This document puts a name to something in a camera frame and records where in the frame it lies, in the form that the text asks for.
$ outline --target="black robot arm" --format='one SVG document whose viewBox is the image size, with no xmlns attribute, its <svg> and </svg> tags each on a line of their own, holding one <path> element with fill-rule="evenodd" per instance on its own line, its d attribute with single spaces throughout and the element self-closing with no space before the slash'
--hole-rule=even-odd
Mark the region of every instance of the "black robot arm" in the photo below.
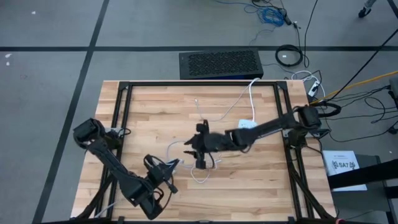
<svg viewBox="0 0 398 224">
<path fill-rule="evenodd" d="M 298 121 L 294 117 L 295 113 L 297 113 Z M 225 134 L 211 133 L 207 120 L 204 120 L 203 124 L 197 124 L 197 132 L 199 133 L 185 143 L 186 145 L 192 145 L 194 151 L 185 151 L 185 153 L 194 156 L 197 169 L 206 169 L 205 154 L 222 151 L 241 151 L 246 153 L 257 139 L 286 129 L 290 129 L 290 144 L 300 146 L 305 144 L 305 135 L 308 131 L 316 130 L 320 127 L 321 121 L 319 117 L 324 117 L 324 114 L 318 114 L 316 108 L 299 106 L 293 108 L 292 112 L 283 114 L 280 118 L 273 119 L 254 128 L 227 130 Z"/>
<path fill-rule="evenodd" d="M 162 190 L 156 191 L 161 183 L 165 182 L 173 194 L 177 193 L 177 188 L 169 180 L 172 179 L 178 159 L 164 164 L 157 157 L 146 155 L 144 165 L 148 172 L 143 178 L 128 171 L 114 156 L 111 150 L 121 146 L 121 138 L 115 131 L 106 133 L 99 121 L 85 121 L 73 130 L 73 137 L 81 148 L 89 150 L 109 169 L 119 181 L 124 197 L 134 206 L 140 205 L 148 219 L 153 220 L 163 211 L 159 202 L 164 193 Z M 155 198 L 155 192 L 159 194 L 158 198 Z"/>
</svg>

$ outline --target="wire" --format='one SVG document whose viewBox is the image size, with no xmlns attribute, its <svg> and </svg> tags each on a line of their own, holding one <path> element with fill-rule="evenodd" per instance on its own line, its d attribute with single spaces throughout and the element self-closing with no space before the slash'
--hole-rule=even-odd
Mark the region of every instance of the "wire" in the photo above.
<svg viewBox="0 0 398 224">
<path fill-rule="evenodd" d="M 347 104 L 345 104 L 344 106 L 341 106 L 341 107 L 344 108 L 344 107 L 346 107 L 346 106 L 348 106 L 348 105 L 353 104 L 354 102 L 356 102 L 356 101 L 358 101 L 358 100 L 365 99 L 365 98 L 367 98 L 367 97 L 369 97 L 369 96 L 372 96 L 373 94 L 378 93 L 378 92 L 380 92 L 380 91 L 382 91 L 382 90 L 385 90 L 385 89 L 387 89 L 386 86 L 385 86 L 385 87 L 382 87 L 382 88 L 378 88 L 378 89 L 371 90 L 371 91 L 369 91 L 368 94 L 366 94 L 366 95 L 361 95 L 361 96 L 353 97 L 353 98 L 356 98 L 356 99 L 353 100 L 353 101 L 351 101 L 351 102 L 349 102 L 349 103 L 347 103 Z"/>
<path fill-rule="evenodd" d="M 355 77 L 357 77 L 359 75 L 359 73 L 368 65 L 368 63 L 377 55 L 377 53 L 379 53 L 379 51 L 385 46 L 385 44 L 393 37 L 395 36 L 395 34 L 398 32 L 398 29 L 396 29 L 391 35 L 390 37 L 384 41 L 384 43 L 382 45 L 380 45 L 380 47 L 373 53 L 373 55 L 368 59 L 368 61 L 356 72 L 356 74 L 347 82 L 347 84 L 345 84 L 334 96 L 332 96 L 329 100 L 332 100 L 334 97 L 336 97 L 341 91 L 343 91 L 346 86 L 348 86 L 349 83 L 351 83 L 351 81 L 354 80 Z"/>
<path fill-rule="evenodd" d="M 192 168 L 191 168 L 191 176 L 192 176 L 192 179 L 193 179 L 194 181 L 198 182 L 198 184 L 203 184 L 204 182 L 206 182 L 206 180 L 207 180 L 207 179 L 209 178 L 209 176 L 210 176 L 210 171 L 211 171 L 211 170 L 217 170 L 217 163 L 221 162 L 220 157 L 221 157 L 221 154 L 218 155 L 218 159 L 217 159 L 216 161 L 213 161 L 214 168 L 212 168 L 212 169 L 207 169 L 207 171 L 208 171 L 208 172 L 207 172 L 207 176 L 206 176 L 203 180 L 198 180 L 198 179 L 193 175 L 193 170 L 195 169 L 195 166 L 192 165 Z"/>
<path fill-rule="evenodd" d="M 118 136 L 120 136 L 120 137 L 124 137 L 124 136 L 129 135 L 129 134 L 131 134 L 131 130 L 128 129 L 128 128 L 121 128 L 118 131 Z"/>
<path fill-rule="evenodd" d="M 366 98 L 364 99 L 365 103 L 366 103 L 368 106 L 372 107 L 372 108 L 375 108 L 375 107 L 371 106 L 371 105 L 366 101 L 367 99 L 374 99 L 374 100 L 376 100 L 377 102 L 380 103 L 380 105 L 382 106 L 382 109 L 383 109 L 383 114 L 381 115 L 381 117 L 380 117 L 379 119 L 377 119 L 377 120 L 371 121 L 371 124 L 374 124 L 374 123 L 376 123 L 376 122 L 381 121 L 381 120 L 383 119 L 384 115 L 386 115 L 386 107 L 384 106 L 383 103 L 381 103 L 381 101 L 380 101 L 379 99 L 377 99 L 377 98 L 375 98 L 375 97 L 366 97 Z"/>
<path fill-rule="evenodd" d="M 312 75 L 312 72 L 309 72 L 309 71 L 306 71 L 306 70 L 302 70 L 302 71 L 298 71 L 298 72 L 293 73 L 291 79 L 294 80 L 294 77 L 297 78 L 297 74 L 300 74 L 300 73 L 308 73 L 308 74 L 309 74 L 309 75 L 307 75 L 307 76 L 304 77 L 304 78 L 307 78 L 307 77 L 309 77 L 310 75 Z"/>
<path fill-rule="evenodd" d="M 353 218 L 358 218 L 360 216 L 366 215 L 366 214 L 371 213 L 371 212 L 374 212 L 374 210 L 370 210 L 370 211 L 364 212 L 364 213 L 362 213 L 360 215 L 356 215 L 356 216 L 353 216 L 353 217 L 345 218 L 344 220 L 350 220 L 350 219 L 353 219 Z"/>
<path fill-rule="evenodd" d="M 328 120 L 325 119 L 325 122 L 326 122 L 326 125 L 328 126 L 328 128 L 330 129 L 329 136 L 330 136 L 330 138 L 331 138 L 332 140 L 334 140 L 335 142 L 350 142 L 350 141 L 355 141 L 355 140 L 360 140 L 360 139 L 366 139 L 366 138 L 373 138 L 373 137 L 377 137 L 377 136 L 382 136 L 383 134 L 388 133 L 388 131 L 389 131 L 391 128 L 393 128 L 393 127 L 398 123 L 398 121 L 396 121 L 392 126 L 390 126 L 390 128 L 388 128 L 387 130 L 385 130 L 384 132 L 382 132 L 382 133 L 380 133 L 380 134 L 373 134 L 373 135 L 369 135 L 369 136 L 363 136 L 363 137 L 354 138 L 354 139 L 347 139 L 347 140 L 337 140 L 337 139 L 335 139 L 335 138 L 331 135 L 332 130 L 331 130 L 331 127 L 330 127 L 330 125 L 329 125 L 329 123 L 328 123 Z"/>
<path fill-rule="evenodd" d="M 241 4 L 241 5 L 244 5 L 245 7 L 244 7 L 244 11 L 246 12 L 246 13 L 255 13 L 255 12 L 257 12 L 257 11 L 255 11 L 255 12 L 247 12 L 246 11 L 246 7 L 253 7 L 253 8 L 255 8 L 255 9 L 257 9 L 258 10 L 258 8 L 256 7 L 256 6 L 254 6 L 254 5 L 252 5 L 252 4 L 248 4 L 248 3 L 244 3 L 244 2 L 223 2 L 223 1 L 219 1 L 219 0 L 214 0 L 215 2 L 218 2 L 218 3 L 222 3 L 222 4 Z"/>
<path fill-rule="evenodd" d="M 338 218 L 339 217 L 339 215 L 340 215 L 340 209 L 338 209 L 338 207 L 335 207 L 336 209 L 337 209 L 337 215 L 336 215 L 336 218 Z"/>
<path fill-rule="evenodd" d="M 378 76 L 378 77 L 370 78 L 370 79 L 365 80 L 365 81 L 361 81 L 361 82 L 354 83 L 354 84 L 352 84 L 352 85 L 349 85 L 349 86 L 347 86 L 347 87 L 344 87 L 343 89 L 344 89 L 344 90 L 349 90 L 349 89 L 352 88 L 352 87 L 356 87 L 356 86 L 358 86 L 358 85 L 363 85 L 363 84 L 366 84 L 366 83 L 369 83 L 369 82 L 373 82 L 373 81 L 379 80 L 379 79 L 381 79 L 381 78 L 385 78 L 385 77 L 389 77 L 389 76 L 391 76 L 391 75 L 395 75 L 395 74 L 397 74 L 397 73 L 398 73 L 398 71 L 390 72 L 390 73 L 387 73 L 387 74 L 384 74 L 384 75 L 380 75 L 380 76 Z M 323 100 L 323 99 L 325 99 L 325 98 L 328 98 L 329 96 L 331 96 L 331 95 L 333 95 L 333 94 L 335 94 L 335 93 L 338 93 L 338 92 L 339 92 L 339 90 L 333 91 L 333 92 L 327 94 L 326 97 L 320 98 L 319 100 L 314 101 L 314 102 L 311 102 L 310 104 L 318 103 L 320 100 Z"/>
<path fill-rule="evenodd" d="M 169 159 L 170 147 L 171 147 L 172 145 L 178 143 L 178 142 L 186 142 L 186 141 L 175 141 L 175 142 L 170 143 L 170 144 L 167 146 L 167 149 L 166 149 L 166 158 L 167 158 L 168 161 L 171 161 L 171 160 Z M 211 166 L 211 169 L 207 169 L 207 171 L 208 171 L 207 176 L 206 176 L 205 179 L 203 179 L 203 180 L 198 180 L 198 179 L 193 175 L 193 170 L 194 170 L 194 168 L 195 168 L 195 165 L 194 165 L 194 164 L 192 164 L 192 165 L 185 165 L 183 159 L 180 159 L 180 162 L 179 162 L 178 164 L 179 164 L 180 166 L 184 167 L 184 168 L 191 169 L 191 176 L 192 176 L 192 179 L 193 179 L 194 181 L 198 182 L 199 184 L 202 184 L 202 183 L 206 182 L 206 180 L 209 178 L 209 176 L 210 176 L 210 170 L 216 170 L 216 169 L 217 169 L 217 163 L 221 162 L 221 159 L 220 159 L 221 154 L 218 155 L 217 160 L 214 160 L 214 159 L 213 159 L 213 156 L 212 156 L 210 153 L 209 153 L 209 156 L 210 156 L 211 161 L 212 161 L 212 166 Z"/>
<path fill-rule="evenodd" d="M 279 52 L 281 52 L 281 51 L 297 52 L 297 53 L 300 55 L 300 58 L 298 58 L 298 60 L 297 60 L 296 62 L 292 63 L 292 64 L 284 63 L 284 62 L 282 62 L 282 61 L 279 59 Z M 304 56 L 303 56 L 303 52 L 301 51 L 301 49 L 299 49 L 299 48 L 297 48 L 296 46 L 291 45 L 291 44 L 284 44 L 284 45 L 281 45 L 281 46 L 278 47 L 278 48 L 276 49 L 276 51 L 275 51 L 275 59 L 276 59 L 276 61 L 277 61 L 279 64 L 281 64 L 282 66 L 285 66 L 285 67 L 294 67 L 294 66 L 296 66 L 296 65 L 299 65 L 299 64 L 303 61 L 303 58 L 304 58 Z"/>
<path fill-rule="evenodd" d="M 172 178 L 172 185 L 174 184 L 174 177 L 173 175 L 171 176 Z M 169 197 L 167 198 L 166 204 L 163 206 L 162 212 L 166 209 L 167 205 L 170 202 L 170 199 L 172 198 L 172 192 L 170 191 Z"/>
<path fill-rule="evenodd" d="M 112 204 L 108 205 L 106 208 L 102 209 L 102 211 L 100 211 L 98 214 L 96 214 L 94 216 L 94 218 L 99 218 L 105 211 L 107 211 L 108 209 L 113 207 L 113 205 L 115 205 L 115 204 L 116 204 L 116 202 L 113 202 Z"/>
<path fill-rule="evenodd" d="M 311 132 L 308 132 L 308 133 L 310 133 L 310 134 L 312 135 L 312 137 L 315 138 L 315 139 L 318 141 L 318 143 L 319 143 L 319 150 L 317 150 L 317 149 L 315 149 L 315 148 L 311 148 L 311 147 L 309 147 L 308 145 L 307 145 L 307 147 L 308 147 L 309 149 L 318 151 L 318 152 L 323 156 L 323 154 L 322 154 L 322 152 L 323 152 L 323 144 L 322 144 L 321 140 L 319 140 L 319 138 L 315 137 Z"/>
<path fill-rule="evenodd" d="M 275 30 L 275 27 L 273 27 L 272 29 L 263 29 L 263 30 L 260 30 L 259 32 L 257 32 L 256 36 L 255 36 L 252 40 L 250 40 L 249 46 L 250 46 L 254 41 L 257 40 L 257 38 L 258 38 L 258 36 L 260 35 L 260 33 L 264 32 L 264 31 L 273 32 L 274 30 Z"/>
<path fill-rule="evenodd" d="M 252 109 L 252 121 L 254 121 L 255 119 L 255 112 L 254 112 L 254 105 L 253 105 L 253 100 L 252 100 L 252 96 L 251 96 L 251 86 L 253 85 L 253 83 L 254 82 L 256 82 L 257 80 L 260 80 L 260 78 L 255 78 L 243 91 L 242 91 L 242 93 L 239 95 L 239 97 L 238 97 L 238 99 L 235 101 L 235 103 L 234 104 L 232 104 L 232 106 L 231 107 L 229 107 L 229 109 L 225 112 L 225 114 L 221 117 L 221 118 L 219 118 L 219 119 L 214 119 L 214 120 L 210 120 L 210 119 L 207 119 L 208 121 L 221 121 L 223 118 L 225 118 L 225 116 L 229 113 L 229 111 L 238 103 L 238 101 L 242 98 L 242 96 L 243 96 L 243 93 L 247 90 L 247 88 L 249 88 L 249 93 L 250 93 L 250 104 L 251 104 L 251 109 Z M 197 110 L 198 110 L 198 112 L 199 112 L 199 115 L 200 115 L 200 118 L 202 119 L 202 120 L 204 120 L 205 118 L 203 118 L 203 116 L 202 116 L 202 112 L 201 112 L 201 109 L 200 109 L 200 107 L 199 107 L 199 102 L 198 102 L 198 100 L 197 99 L 195 99 L 195 104 L 197 105 Z"/>
<path fill-rule="evenodd" d="M 315 6 L 317 6 L 318 0 L 315 1 L 315 4 L 313 5 L 310 20 L 308 21 L 307 28 L 305 29 L 305 34 L 304 34 L 304 67 L 308 68 L 310 66 L 310 60 L 307 57 L 307 32 L 308 28 L 310 27 L 311 20 L 312 20 L 312 15 L 315 10 Z"/>
<path fill-rule="evenodd" d="M 365 118 L 365 117 L 373 117 L 373 116 L 377 116 L 377 115 L 388 114 L 388 113 L 396 113 L 396 112 L 398 112 L 398 111 L 388 111 L 388 112 L 385 112 L 385 113 L 377 113 L 377 114 L 370 114 L 370 115 L 347 116 L 347 117 L 342 117 L 342 118 L 327 118 L 327 120 L 329 120 L 329 121 L 337 121 L 337 120 L 340 120 L 340 119 Z"/>
<path fill-rule="evenodd" d="M 315 152 L 319 152 L 320 154 L 322 154 L 322 152 L 321 152 L 321 151 L 319 151 L 318 149 L 315 149 L 315 148 L 313 148 L 313 147 L 310 147 L 310 146 L 305 146 L 305 147 L 307 147 L 307 148 L 309 148 L 309 149 L 312 149 L 312 150 L 314 150 Z"/>
<path fill-rule="evenodd" d="M 319 73 L 319 82 L 322 83 L 322 73 L 321 73 L 321 70 L 316 70 L 315 72 L 312 73 L 312 75 L 315 74 L 315 73 Z"/>
</svg>

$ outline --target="wooden tabletop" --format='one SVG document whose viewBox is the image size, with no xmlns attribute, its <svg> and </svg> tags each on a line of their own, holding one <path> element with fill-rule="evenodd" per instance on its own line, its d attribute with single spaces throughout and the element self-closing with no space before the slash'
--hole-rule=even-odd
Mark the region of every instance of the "wooden tabletop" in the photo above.
<svg viewBox="0 0 398 224">
<path fill-rule="evenodd" d="M 292 106 L 308 104 L 302 81 L 289 80 L 287 83 Z M 105 81 L 101 89 L 95 118 L 105 127 L 111 126 L 118 85 L 118 81 Z M 145 176 L 142 160 L 146 154 L 166 160 L 166 148 L 170 143 L 186 141 L 196 133 L 195 126 L 201 123 L 201 118 L 195 99 L 205 119 L 218 119 L 238 99 L 244 88 L 134 86 L 127 120 L 127 128 L 132 133 L 125 137 L 121 162 L 137 175 Z M 284 106 L 283 93 L 280 95 Z M 253 86 L 252 97 L 257 124 L 278 117 L 272 87 Z M 121 103 L 120 118 L 123 105 L 124 101 Z M 209 122 L 210 131 L 223 133 L 226 129 L 237 128 L 240 119 L 252 119 L 248 91 L 225 118 Z M 314 139 L 308 140 L 308 145 L 318 148 Z M 187 149 L 188 146 L 181 142 L 174 144 L 170 147 L 170 158 L 184 159 L 185 164 L 192 164 L 193 158 L 183 153 Z M 331 215 L 336 215 L 321 155 L 307 148 L 303 149 L 302 155 L 310 190 Z M 216 170 L 210 171 L 208 180 L 202 184 L 192 179 L 189 168 L 177 167 L 174 181 L 178 193 L 172 195 L 165 211 L 155 220 L 285 221 L 288 216 L 295 216 L 280 133 L 259 139 L 247 154 L 223 152 L 222 155 L 213 156 L 220 156 L 221 162 Z M 87 153 L 71 217 L 82 212 L 94 197 L 99 188 L 102 169 L 102 163 Z M 194 170 L 193 174 L 202 180 L 207 171 Z M 163 189 L 166 195 L 162 203 L 165 203 L 169 191 L 166 187 Z M 299 195 L 303 215 L 306 216 L 300 190 Z M 113 220 L 117 220 L 118 216 L 124 216 L 126 220 L 147 220 L 140 207 L 133 207 L 124 199 L 119 188 L 116 201 Z"/>
</svg>

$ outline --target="white cable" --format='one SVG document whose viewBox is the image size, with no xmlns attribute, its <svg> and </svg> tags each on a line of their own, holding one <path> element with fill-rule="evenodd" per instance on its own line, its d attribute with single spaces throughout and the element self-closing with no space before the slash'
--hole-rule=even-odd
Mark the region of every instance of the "white cable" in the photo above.
<svg viewBox="0 0 398 224">
<path fill-rule="evenodd" d="M 169 157 L 170 147 L 172 145 L 174 145 L 176 143 L 180 143 L 180 142 L 186 142 L 186 141 L 174 141 L 174 142 L 170 143 L 169 146 L 167 146 L 167 149 L 166 149 L 166 161 L 168 161 L 168 162 L 166 162 L 167 165 L 171 165 L 170 161 L 172 161 L 172 159 L 170 159 L 170 157 Z M 185 165 L 183 159 L 180 159 L 180 162 L 178 164 L 180 166 L 182 166 L 182 167 L 185 167 L 185 168 L 191 168 L 192 167 L 192 165 Z"/>
<path fill-rule="evenodd" d="M 254 114 L 253 99 L 252 99 L 252 96 L 251 96 L 251 86 L 252 86 L 253 83 L 254 83 L 255 81 L 257 81 L 257 80 L 260 80 L 260 78 L 255 78 L 255 79 L 242 91 L 242 93 L 239 95 L 239 97 L 238 97 L 238 99 L 235 101 L 235 103 L 232 104 L 232 106 L 225 112 L 225 114 L 224 114 L 221 118 L 219 118 L 219 119 L 214 119 L 214 120 L 209 120 L 209 119 L 207 119 L 207 120 L 208 120 L 208 121 L 220 121 L 220 120 L 222 120 L 222 119 L 229 113 L 229 111 L 238 103 L 238 101 L 242 98 L 242 95 L 243 95 L 243 93 L 247 90 L 247 88 L 249 88 L 250 104 L 251 104 L 252 116 L 253 116 L 253 119 L 252 119 L 252 120 L 254 121 L 254 116 L 255 116 L 255 114 Z M 200 108 L 199 108 L 199 102 L 198 102 L 197 99 L 195 99 L 195 104 L 197 105 L 197 109 L 198 109 L 200 118 L 201 118 L 201 119 L 204 119 L 203 116 L 201 115 L 201 110 L 200 110 Z"/>
<path fill-rule="evenodd" d="M 108 209 L 110 209 L 112 206 L 116 205 L 116 203 L 118 203 L 119 201 L 120 201 L 120 200 L 117 200 L 117 201 L 113 202 L 112 204 L 108 205 L 106 208 L 102 209 L 98 214 L 96 214 L 96 215 L 94 216 L 94 218 L 99 218 L 99 217 L 102 215 L 102 213 L 104 213 L 105 211 L 107 211 Z"/>
<path fill-rule="evenodd" d="M 186 141 L 174 141 L 174 142 L 170 143 L 170 144 L 167 146 L 167 149 L 166 149 L 166 158 L 167 158 L 167 161 L 169 161 L 169 162 L 166 162 L 167 165 L 171 165 L 171 163 L 170 163 L 171 160 L 170 160 L 170 157 L 169 157 L 170 147 L 171 147 L 172 145 L 176 144 L 176 143 L 179 143 L 179 142 L 186 142 Z M 184 160 L 183 160 L 183 159 L 180 159 L 180 162 L 178 163 L 178 165 L 179 165 L 179 166 L 182 166 L 182 167 L 184 167 L 184 168 L 191 169 L 191 176 L 192 176 L 192 179 L 193 179 L 194 181 L 198 182 L 199 184 L 202 184 L 202 183 L 206 182 L 206 180 L 209 178 L 209 176 L 210 176 L 210 170 L 216 170 L 216 169 L 217 169 L 217 163 L 221 162 L 220 157 L 221 157 L 221 153 L 219 154 L 218 159 L 214 161 L 214 168 L 213 168 L 213 169 L 207 169 L 207 171 L 208 171 L 207 176 L 206 176 L 206 178 L 203 179 L 203 180 L 198 180 L 198 179 L 193 175 L 193 170 L 194 170 L 194 168 L 195 168 L 194 164 L 192 164 L 192 165 L 185 165 L 185 164 L 184 164 Z"/>
<path fill-rule="evenodd" d="M 294 80 L 295 79 L 294 76 L 297 77 L 297 74 L 300 74 L 300 73 L 308 73 L 308 74 L 312 75 L 312 72 L 309 72 L 309 71 L 306 71 L 306 70 L 302 70 L 302 71 L 298 71 L 298 72 L 293 73 L 291 79 Z"/>
<path fill-rule="evenodd" d="M 192 166 L 192 168 L 191 168 L 192 179 L 195 180 L 198 184 L 203 184 L 204 182 L 206 182 L 206 180 L 210 176 L 210 171 L 211 170 L 217 170 L 217 163 L 221 162 L 220 157 L 221 157 L 221 154 L 218 156 L 218 159 L 214 161 L 214 168 L 213 169 L 207 169 L 207 176 L 203 180 L 196 179 L 196 177 L 193 175 L 193 170 L 195 169 L 195 166 Z"/>
</svg>

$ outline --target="cable bundle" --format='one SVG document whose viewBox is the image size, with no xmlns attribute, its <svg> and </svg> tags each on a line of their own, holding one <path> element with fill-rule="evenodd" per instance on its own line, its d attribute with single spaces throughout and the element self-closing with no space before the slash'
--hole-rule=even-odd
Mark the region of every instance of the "cable bundle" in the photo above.
<svg viewBox="0 0 398 224">
<path fill-rule="evenodd" d="M 276 27 L 281 27 L 284 25 L 284 15 L 277 10 L 271 7 L 266 7 L 264 9 L 258 9 L 257 15 L 261 23 L 272 24 Z"/>
</svg>

